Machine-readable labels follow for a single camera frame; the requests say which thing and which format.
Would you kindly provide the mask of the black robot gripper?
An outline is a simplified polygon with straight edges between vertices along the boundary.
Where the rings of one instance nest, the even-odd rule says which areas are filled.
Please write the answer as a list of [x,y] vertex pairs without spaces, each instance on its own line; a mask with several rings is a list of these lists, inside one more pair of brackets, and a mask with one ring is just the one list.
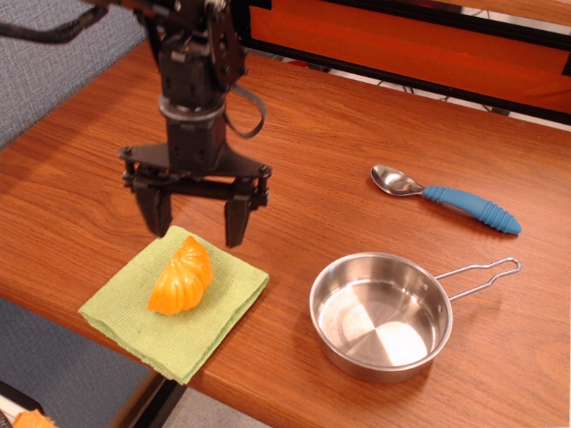
[[225,117],[167,121],[163,144],[120,150],[124,186],[131,189],[150,232],[166,235],[172,220],[170,197],[192,195],[227,200],[226,246],[242,244],[250,213],[269,202],[271,168],[235,152],[227,142]]

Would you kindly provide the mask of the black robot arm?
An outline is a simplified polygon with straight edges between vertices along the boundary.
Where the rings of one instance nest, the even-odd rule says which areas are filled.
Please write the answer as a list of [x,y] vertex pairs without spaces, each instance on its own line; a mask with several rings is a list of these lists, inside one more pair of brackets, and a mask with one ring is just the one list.
[[225,203],[226,245],[240,245],[252,211],[269,199],[269,166],[235,152],[227,131],[230,92],[263,102],[238,85],[246,74],[228,1],[121,1],[145,26],[161,76],[158,107],[166,120],[163,144],[126,146],[124,185],[131,189],[148,229],[166,235],[170,197],[183,194]]

